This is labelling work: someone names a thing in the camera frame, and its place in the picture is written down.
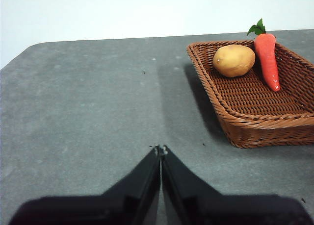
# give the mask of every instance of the table surface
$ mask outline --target table surface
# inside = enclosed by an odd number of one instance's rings
[[[273,34],[314,63],[314,30]],[[185,50],[241,39],[245,33],[27,48],[1,70],[1,224],[30,199],[101,194],[155,144],[223,194],[293,197],[314,217],[314,145],[233,147]],[[157,224],[165,223],[159,200]]]

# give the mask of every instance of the carrot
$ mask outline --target carrot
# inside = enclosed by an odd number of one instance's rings
[[[266,34],[262,19],[256,25],[251,26],[247,34],[251,32],[257,34],[254,47],[261,61],[264,80],[272,91],[277,92],[280,90],[280,84],[275,58],[276,37],[273,34]]]

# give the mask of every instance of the white wall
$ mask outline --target white wall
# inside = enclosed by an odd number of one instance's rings
[[[1,0],[1,68],[47,41],[314,28],[313,0]]]

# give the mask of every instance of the wicker basket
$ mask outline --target wicker basket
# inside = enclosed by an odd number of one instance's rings
[[[244,76],[226,78],[212,65],[216,51],[252,40],[199,42],[187,52],[229,141],[239,148],[314,143],[314,65],[276,44],[281,90],[264,83],[258,58]]]

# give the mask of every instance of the carrot leaves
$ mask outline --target carrot leaves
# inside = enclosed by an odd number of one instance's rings
[[[251,32],[254,32],[256,35],[260,34],[266,34],[265,26],[263,25],[262,18],[257,22],[256,25],[251,26],[249,31],[247,32],[247,35]]]

